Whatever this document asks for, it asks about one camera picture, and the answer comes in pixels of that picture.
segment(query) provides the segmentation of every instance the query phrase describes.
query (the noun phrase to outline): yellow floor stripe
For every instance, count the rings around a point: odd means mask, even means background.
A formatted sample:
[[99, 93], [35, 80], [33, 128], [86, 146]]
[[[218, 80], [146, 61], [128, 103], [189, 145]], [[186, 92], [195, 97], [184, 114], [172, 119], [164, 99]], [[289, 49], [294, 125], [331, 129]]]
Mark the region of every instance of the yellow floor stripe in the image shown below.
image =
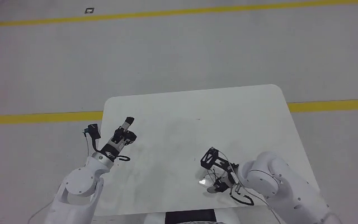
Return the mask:
[[89, 22], [89, 21], [99, 21], [99, 20], [119, 20], [124, 18], [143, 18], [143, 17], [177, 16], [177, 15], [201, 14], [201, 13], [331, 6], [331, 5], [338, 5], [338, 4], [358, 4], [358, 0], [319, 0], [319, 1], [308, 1], [308, 2], [286, 2], [286, 3], [256, 4], [256, 5], [246, 5], [246, 6], [222, 6], [222, 7], [212, 7], [212, 8], [192, 8], [192, 9], [185, 9], [185, 10], [136, 12], [136, 13], [125, 13], [125, 14], [82, 16], [82, 17], [72, 17], [72, 18], [46, 18], [42, 20], [2, 21], [0, 22], [0, 26], [57, 24], [62, 22]]
[[287, 105], [291, 113], [358, 110], [358, 100], [289, 102]]
[[[291, 113], [358, 110], [358, 100], [289, 102], [287, 105]], [[102, 111], [0, 115], [0, 124], [80, 122], [102, 120], [102, 115]]]

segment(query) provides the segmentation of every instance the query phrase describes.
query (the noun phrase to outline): cable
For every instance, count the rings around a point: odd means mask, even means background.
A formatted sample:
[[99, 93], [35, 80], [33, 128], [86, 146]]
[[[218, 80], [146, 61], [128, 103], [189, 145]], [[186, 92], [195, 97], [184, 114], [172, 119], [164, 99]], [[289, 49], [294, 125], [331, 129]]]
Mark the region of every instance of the cable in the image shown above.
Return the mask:
[[281, 221], [279, 220], [279, 218], [277, 217], [277, 215], [275, 214], [275, 212], [272, 210], [272, 208], [269, 206], [269, 204], [267, 204], [267, 202], [265, 202], [264, 200], [262, 200], [259, 196], [256, 196], [252, 193], [250, 193], [245, 187], [244, 185], [241, 183], [239, 177], [236, 175], [235, 171], [234, 171], [234, 168], [233, 166], [231, 165], [229, 159], [227, 158], [227, 156], [220, 150], [218, 150], [225, 158], [226, 160], [228, 161], [229, 165], [230, 165], [230, 168], [232, 170], [232, 173], [235, 175], [235, 177], [237, 178], [237, 180], [239, 181], [239, 184], [242, 186], [242, 188], [248, 193], [250, 194], [251, 196], [254, 196], [255, 198], [258, 198], [260, 201], [264, 202], [265, 205], [267, 205], [268, 209], [272, 212], [272, 214], [275, 216], [275, 218], [277, 219], [278, 223], [281, 224]]
[[38, 210], [37, 212], [35, 212], [34, 214], [32, 214], [32, 216], [29, 218], [29, 220], [27, 220], [27, 224], [30, 224], [30, 221], [32, 220], [32, 218], [35, 217], [35, 215], [37, 215], [38, 213], [40, 213], [42, 210], [44, 210], [47, 206], [49, 206], [52, 203], [53, 200], [51, 200], [51, 202], [49, 202], [47, 205], [43, 206], [42, 208], [40, 208], [40, 210]]
[[[88, 146], [88, 139], [86, 134], [84, 133], [84, 136], [86, 138], [86, 143], [87, 143], [87, 158], [90, 156], [90, 148]], [[32, 218], [34, 218], [38, 213], [40, 213], [42, 210], [44, 210], [47, 206], [49, 206], [51, 203], [53, 202], [53, 199], [46, 204], [45, 206], [43, 206], [42, 208], [40, 208], [37, 212], [35, 212], [34, 214], [32, 214], [32, 216], [27, 220], [27, 224], [30, 224], [30, 221], [32, 220]]]
[[87, 157], [89, 157], [89, 156], [90, 156], [90, 148], [89, 148], [89, 146], [88, 146], [87, 136], [85, 136], [85, 138], [86, 138], [86, 142], [87, 142]]

